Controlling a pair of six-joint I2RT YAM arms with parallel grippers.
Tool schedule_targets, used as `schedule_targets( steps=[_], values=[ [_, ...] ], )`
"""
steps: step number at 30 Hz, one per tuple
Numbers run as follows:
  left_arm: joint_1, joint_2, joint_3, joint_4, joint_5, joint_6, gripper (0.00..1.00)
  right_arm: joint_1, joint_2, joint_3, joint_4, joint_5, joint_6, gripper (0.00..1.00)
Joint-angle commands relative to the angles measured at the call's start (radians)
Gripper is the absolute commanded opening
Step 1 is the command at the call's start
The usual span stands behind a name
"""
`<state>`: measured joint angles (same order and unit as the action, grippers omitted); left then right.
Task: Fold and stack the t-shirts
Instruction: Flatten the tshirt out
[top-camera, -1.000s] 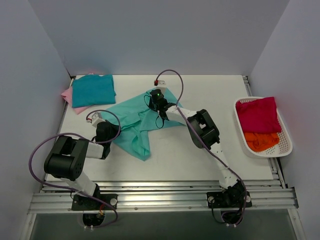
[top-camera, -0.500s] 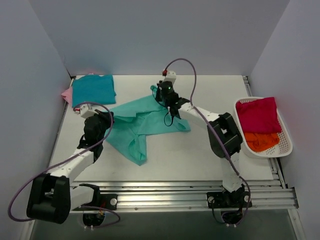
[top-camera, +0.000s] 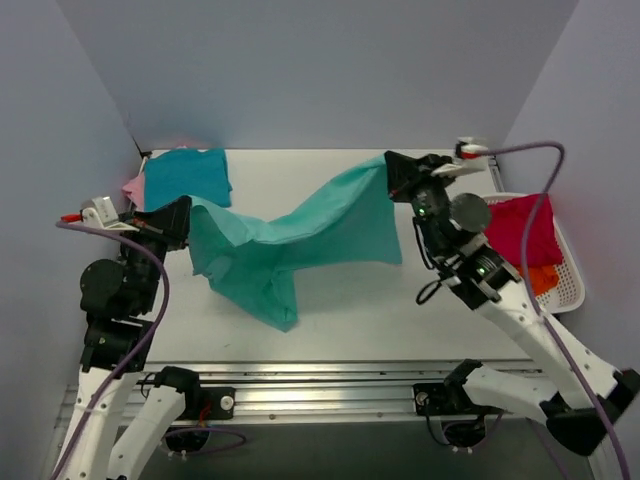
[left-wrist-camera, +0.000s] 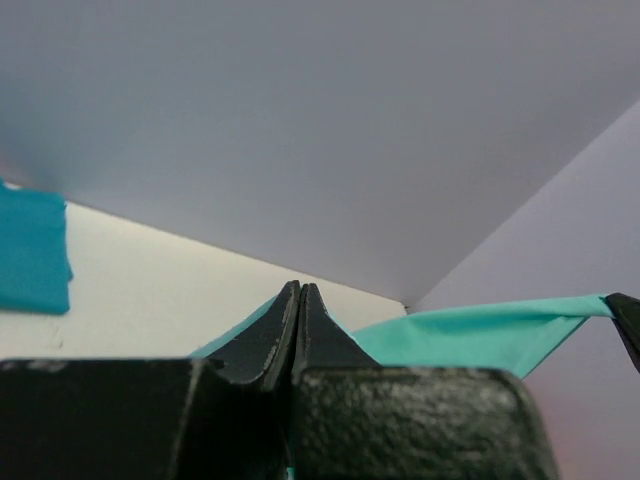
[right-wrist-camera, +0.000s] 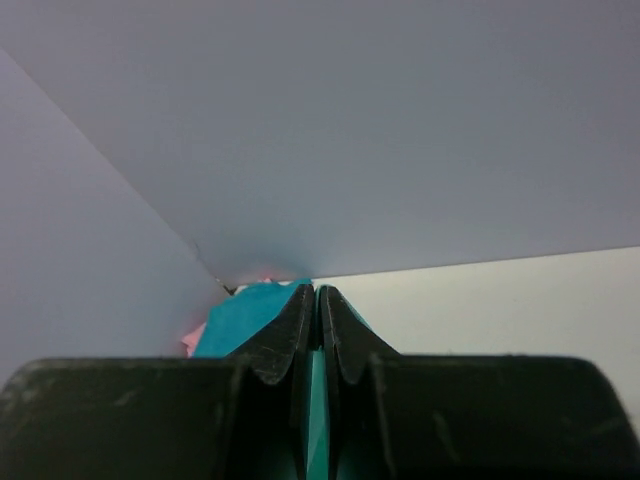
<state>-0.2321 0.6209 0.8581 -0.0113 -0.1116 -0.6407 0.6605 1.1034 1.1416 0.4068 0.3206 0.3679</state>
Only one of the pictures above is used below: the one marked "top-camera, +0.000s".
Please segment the mint green t-shirt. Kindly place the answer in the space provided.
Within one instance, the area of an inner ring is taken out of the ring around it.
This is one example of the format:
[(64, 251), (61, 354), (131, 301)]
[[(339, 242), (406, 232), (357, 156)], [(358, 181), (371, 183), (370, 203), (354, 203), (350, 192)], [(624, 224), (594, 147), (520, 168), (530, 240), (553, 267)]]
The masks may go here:
[(294, 273), (341, 263), (402, 262), (383, 156), (326, 182), (272, 221), (191, 199), (193, 272), (212, 291), (282, 332), (298, 321)]

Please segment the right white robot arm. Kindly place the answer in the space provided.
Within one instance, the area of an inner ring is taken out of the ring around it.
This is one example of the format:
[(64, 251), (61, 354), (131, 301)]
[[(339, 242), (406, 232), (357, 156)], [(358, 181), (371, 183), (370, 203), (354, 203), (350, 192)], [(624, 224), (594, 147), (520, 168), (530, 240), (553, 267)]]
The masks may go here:
[(489, 245), (485, 200), (446, 192), (462, 173), (462, 161), (393, 151), (384, 159), (389, 196), (412, 207), (423, 256), (438, 274), (436, 286), (506, 333), (546, 375), (528, 379), (465, 360), (443, 382), (443, 407), (448, 413), (514, 413), (544, 425), (571, 452), (593, 454), (638, 396), (638, 373), (599, 358), (530, 298), (522, 274)]

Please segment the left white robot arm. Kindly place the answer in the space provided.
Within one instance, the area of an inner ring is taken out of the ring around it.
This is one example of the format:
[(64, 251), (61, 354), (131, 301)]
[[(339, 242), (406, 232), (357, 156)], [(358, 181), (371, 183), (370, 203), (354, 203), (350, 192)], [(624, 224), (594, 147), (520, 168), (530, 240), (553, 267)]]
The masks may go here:
[(171, 423), (202, 405), (197, 373), (165, 367), (143, 407), (120, 427), (169, 302), (168, 252), (186, 247), (192, 200), (181, 196), (152, 212), (119, 213), (108, 197), (84, 204), (57, 227), (114, 240), (117, 259), (100, 259), (80, 279), (87, 329), (78, 390), (54, 479), (136, 479)]

